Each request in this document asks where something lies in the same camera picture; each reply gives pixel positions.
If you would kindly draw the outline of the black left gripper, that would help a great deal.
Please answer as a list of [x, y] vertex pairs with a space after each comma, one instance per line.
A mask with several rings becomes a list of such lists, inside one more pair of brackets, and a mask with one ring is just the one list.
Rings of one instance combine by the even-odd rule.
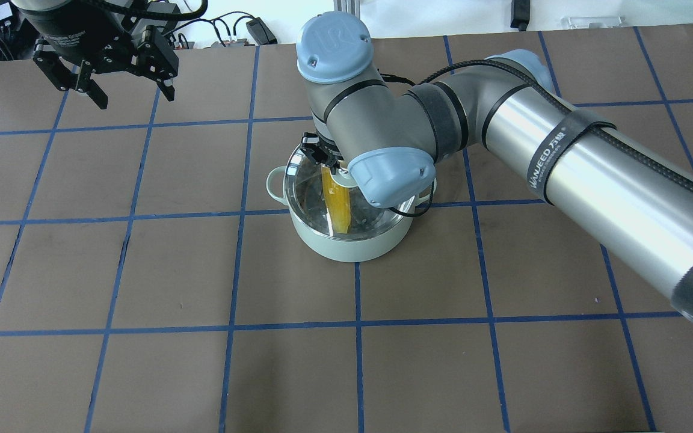
[[99, 109], [108, 96], [93, 74], [129, 72], [157, 83], [166, 100], [175, 100], [173, 79], [179, 59], [156, 26], [140, 30], [137, 19], [114, 12], [33, 12], [41, 38], [33, 61], [57, 90], [76, 90]]

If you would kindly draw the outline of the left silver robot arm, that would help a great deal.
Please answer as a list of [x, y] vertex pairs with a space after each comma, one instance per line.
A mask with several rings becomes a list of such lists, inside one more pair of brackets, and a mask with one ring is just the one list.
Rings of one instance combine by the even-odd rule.
[[105, 109], [108, 96], [93, 75], [129, 72], [155, 82], [168, 101], [179, 60], [152, 13], [175, 16], [176, 5], [113, 1], [123, 13], [83, 1], [16, 1], [14, 6], [39, 34], [32, 59], [60, 91], [75, 90]]

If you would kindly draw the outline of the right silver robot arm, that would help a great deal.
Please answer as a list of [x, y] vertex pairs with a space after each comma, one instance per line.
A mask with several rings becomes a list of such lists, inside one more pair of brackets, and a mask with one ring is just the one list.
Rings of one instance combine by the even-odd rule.
[[693, 175], [551, 93], [536, 54], [462, 61], [395, 97], [352, 14], [313, 17], [296, 50], [316, 126], [368, 203], [409, 200], [437, 162], [480, 144], [693, 323]]

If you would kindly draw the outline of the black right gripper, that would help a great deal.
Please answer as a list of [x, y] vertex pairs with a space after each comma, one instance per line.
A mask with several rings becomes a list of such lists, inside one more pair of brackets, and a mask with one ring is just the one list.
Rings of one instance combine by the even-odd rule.
[[305, 132], [300, 141], [300, 150], [313, 165], [327, 167], [328, 170], [347, 169], [347, 163], [336, 143], [321, 134]]

